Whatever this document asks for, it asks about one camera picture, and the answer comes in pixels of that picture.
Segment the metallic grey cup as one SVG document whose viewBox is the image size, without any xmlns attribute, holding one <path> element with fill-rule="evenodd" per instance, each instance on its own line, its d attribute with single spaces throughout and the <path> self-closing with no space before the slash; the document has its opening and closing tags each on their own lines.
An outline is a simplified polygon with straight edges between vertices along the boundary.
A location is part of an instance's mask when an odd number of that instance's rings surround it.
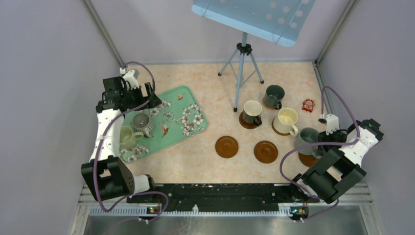
<svg viewBox="0 0 415 235">
<path fill-rule="evenodd" d="M 146 113 L 139 113 L 133 117 L 132 125 L 138 132 L 142 132 L 145 137 L 151 138 L 155 128 L 153 119 Z"/>
</svg>

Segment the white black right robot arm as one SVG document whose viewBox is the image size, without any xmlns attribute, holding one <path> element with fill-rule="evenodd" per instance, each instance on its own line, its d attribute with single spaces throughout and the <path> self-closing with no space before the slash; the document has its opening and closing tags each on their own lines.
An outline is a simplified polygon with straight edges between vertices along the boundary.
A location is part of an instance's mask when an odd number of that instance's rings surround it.
<svg viewBox="0 0 415 235">
<path fill-rule="evenodd" d="M 331 134 L 325 131 L 317 135 L 318 161 L 293 181 L 301 180 L 321 199 L 330 204 L 360 182 L 366 172 L 362 160 L 367 152 L 377 145 L 384 136 L 380 124 L 374 119 L 357 121 L 347 129 L 336 130 Z"/>
</svg>

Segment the white and black cup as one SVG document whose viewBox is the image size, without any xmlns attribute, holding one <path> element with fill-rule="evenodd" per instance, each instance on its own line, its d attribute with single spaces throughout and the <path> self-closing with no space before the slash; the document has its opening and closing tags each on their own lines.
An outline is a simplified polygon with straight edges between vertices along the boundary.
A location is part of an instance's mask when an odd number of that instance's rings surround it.
<svg viewBox="0 0 415 235">
<path fill-rule="evenodd" d="M 247 124 L 260 126 L 262 105 L 255 100 L 249 100 L 244 104 L 242 118 Z"/>
</svg>

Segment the dark brown wooden coaster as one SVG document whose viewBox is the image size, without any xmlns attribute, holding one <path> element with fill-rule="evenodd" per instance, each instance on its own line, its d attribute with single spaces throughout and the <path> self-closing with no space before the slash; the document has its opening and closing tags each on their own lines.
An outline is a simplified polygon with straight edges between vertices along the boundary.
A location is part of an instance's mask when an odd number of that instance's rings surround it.
<svg viewBox="0 0 415 235">
<path fill-rule="evenodd" d="M 216 153 L 225 159 L 234 157 L 239 150 L 239 144 L 234 137 L 222 136 L 215 143 Z"/>
</svg>

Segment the cream cup with yellow inside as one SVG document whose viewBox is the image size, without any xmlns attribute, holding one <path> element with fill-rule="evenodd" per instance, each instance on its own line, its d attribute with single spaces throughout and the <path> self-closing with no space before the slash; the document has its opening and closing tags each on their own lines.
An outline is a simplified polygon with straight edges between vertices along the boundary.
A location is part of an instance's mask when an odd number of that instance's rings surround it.
<svg viewBox="0 0 415 235">
<path fill-rule="evenodd" d="M 274 119 L 279 120 L 286 125 L 291 125 L 291 136 L 296 137 L 298 135 L 299 129 L 296 126 L 298 121 L 298 114 L 294 109 L 282 108 L 279 110 L 277 116 Z"/>
</svg>

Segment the dark grey cup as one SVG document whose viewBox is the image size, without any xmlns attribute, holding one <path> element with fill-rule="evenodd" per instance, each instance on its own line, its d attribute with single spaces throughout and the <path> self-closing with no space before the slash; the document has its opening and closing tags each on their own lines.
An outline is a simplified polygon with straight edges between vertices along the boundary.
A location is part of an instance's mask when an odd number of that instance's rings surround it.
<svg viewBox="0 0 415 235">
<path fill-rule="evenodd" d="M 270 85 L 265 92 L 264 99 L 268 102 L 282 101 L 285 96 L 285 90 L 279 85 Z"/>
</svg>

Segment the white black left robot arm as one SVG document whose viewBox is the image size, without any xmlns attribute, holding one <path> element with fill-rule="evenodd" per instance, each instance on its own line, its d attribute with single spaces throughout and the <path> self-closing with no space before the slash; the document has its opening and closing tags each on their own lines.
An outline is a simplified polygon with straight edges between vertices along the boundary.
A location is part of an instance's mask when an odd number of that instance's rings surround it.
<svg viewBox="0 0 415 235">
<path fill-rule="evenodd" d="M 152 108 L 160 104 L 155 95 L 155 82 L 146 82 L 144 96 L 140 85 L 133 85 L 120 76 L 103 80 L 104 92 L 95 107 L 98 131 L 93 153 L 82 164 L 81 174 L 96 201 L 131 195 L 135 191 L 135 177 L 121 160 L 120 133 L 125 115 L 132 111 Z"/>
</svg>

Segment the light tan wooden coaster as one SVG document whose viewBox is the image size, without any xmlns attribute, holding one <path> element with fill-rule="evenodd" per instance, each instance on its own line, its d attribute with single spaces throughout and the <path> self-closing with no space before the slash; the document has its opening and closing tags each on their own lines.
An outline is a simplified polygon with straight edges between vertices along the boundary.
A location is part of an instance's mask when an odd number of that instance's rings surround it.
<svg viewBox="0 0 415 235">
<path fill-rule="evenodd" d="M 265 99 L 262 99 L 262 104 L 268 110 L 280 110 L 282 108 L 281 101 L 272 100 L 272 102 L 268 102 Z"/>
</svg>

